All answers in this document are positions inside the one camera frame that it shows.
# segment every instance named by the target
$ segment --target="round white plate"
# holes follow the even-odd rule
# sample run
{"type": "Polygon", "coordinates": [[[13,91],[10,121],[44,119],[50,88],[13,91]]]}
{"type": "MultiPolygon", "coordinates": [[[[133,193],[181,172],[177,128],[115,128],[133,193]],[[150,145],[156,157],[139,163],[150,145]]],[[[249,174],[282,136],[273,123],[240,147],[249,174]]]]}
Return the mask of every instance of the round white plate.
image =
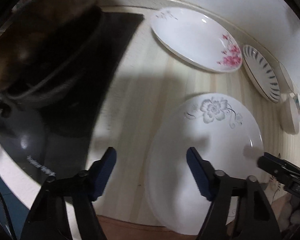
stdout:
{"type": "MultiPolygon", "coordinates": [[[[263,155],[263,142],[252,114],[223,94],[191,98],[164,121],[147,159],[146,196],[164,226],[196,235],[211,203],[200,195],[187,165],[189,147],[231,177],[255,175],[260,180],[263,172],[256,163],[263,155]]],[[[235,210],[236,202],[230,206],[228,222],[234,219],[235,210]]]]}
{"type": "Polygon", "coordinates": [[[151,27],[169,50],[199,68],[233,72],[242,65],[237,42],[204,14],[185,8],[162,8],[152,16],[151,27]]]}
{"type": "Polygon", "coordinates": [[[281,98],[280,88],[269,63],[250,45],[244,45],[242,51],[247,63],[244,67],[256,89],[268,101],[278,103],[281,98]]]}

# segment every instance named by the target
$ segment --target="metal screw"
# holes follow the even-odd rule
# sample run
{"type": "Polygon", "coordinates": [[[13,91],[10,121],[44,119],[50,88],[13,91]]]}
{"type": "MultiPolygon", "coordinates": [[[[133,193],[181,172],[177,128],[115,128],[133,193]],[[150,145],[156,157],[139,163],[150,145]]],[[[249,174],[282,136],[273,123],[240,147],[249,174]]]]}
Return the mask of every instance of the metal screw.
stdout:
{"type": "Polygon", "coordinates": [[[56,180],[55,176],[49,176],[47,177],[46,182],[54,182],[55,180],[56,180]]]}
{"type": "Polygon", "coordinates": [[[79,177],[85,177],[88,175],[88,171],[86,171],[86,170],[79,171],[78,175],[79,175],[79,177]]]}
{"type": "Polygon", "coordinates": [[[217,176],[219,176],[219,177],[222,177],[222,176],[225,175],[225,172],[222,171],[222,170],[216,170],[216,171],[215,171],[215,174],[216,174],[217,176]]]}
{"type": "Polygon", "coordinates": [[[257,178],[253,175],[249,176],[248,179],[252,182],[256,182],[257,181],[257,178]]]}

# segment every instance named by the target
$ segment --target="wall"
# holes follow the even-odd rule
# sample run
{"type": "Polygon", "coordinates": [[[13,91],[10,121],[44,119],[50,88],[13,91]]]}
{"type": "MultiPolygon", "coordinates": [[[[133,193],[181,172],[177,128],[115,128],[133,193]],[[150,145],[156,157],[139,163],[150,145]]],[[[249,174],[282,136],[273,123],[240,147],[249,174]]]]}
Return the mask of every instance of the wall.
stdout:
{"type": "Polygon", "coordinates": [[[183,0],[242,28],[287,69],[300,90],[300,21],[283,0],[183,0]]]}

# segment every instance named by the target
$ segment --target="wooden countertop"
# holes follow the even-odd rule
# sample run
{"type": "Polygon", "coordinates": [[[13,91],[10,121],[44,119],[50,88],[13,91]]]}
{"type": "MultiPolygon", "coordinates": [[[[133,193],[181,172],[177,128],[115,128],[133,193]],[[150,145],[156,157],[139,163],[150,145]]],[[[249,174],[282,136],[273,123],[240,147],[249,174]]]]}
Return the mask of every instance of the wooden countertop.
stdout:
{"type": "MultiPolygon", "coordinates": [[[[90,145],[87,168],[108,146],[118,152],[105,193],[94,204],[98,214],[133,223],[160,225],[144,192],[149,148],[162,121],[172,110],[202,93],[223,93],[242,102],[259,125],[264,150],[275,156],[280,153],[282,159],[300,167],[300,134],[292,136],[282,130],[278,120],[280,103],[266,101],[243,66],[229,74],[198,69],[172,54],[154,37],[149,25],[153,10],[132,7],[104,7],[104,10],[143,13],[145,20],[118,67],[90,145]]],[[[270,202],[276,186],[271,182],[266,190],[270,202]]],[[[273,199],[285,193],[281,189],[273,199]]]]}

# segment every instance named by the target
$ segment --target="wire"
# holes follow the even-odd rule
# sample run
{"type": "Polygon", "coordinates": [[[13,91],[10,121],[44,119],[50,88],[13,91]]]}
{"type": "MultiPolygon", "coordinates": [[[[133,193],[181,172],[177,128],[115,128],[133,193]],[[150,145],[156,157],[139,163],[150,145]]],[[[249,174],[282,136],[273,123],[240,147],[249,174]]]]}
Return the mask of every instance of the wire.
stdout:
{"type": "Polygon", "coordinates": [[[13,240],[17,240],[17,236],[16,236],[16,233],[14,232],[13,225],[12,225],[12,222],[11,222],[11,217],[9,215],[7,205],[6,205],[6,203],[3,199],[3,196],[1,195],[1,192],[0,192],[0,202],[1,202],[1,206],[2,206],[3,211],[4,211],[4,215],[5,215],[5,218],[6,218],[6,221],[7,221],[7,225],[9,227],[11,237],[12,237],[13,240]]]}

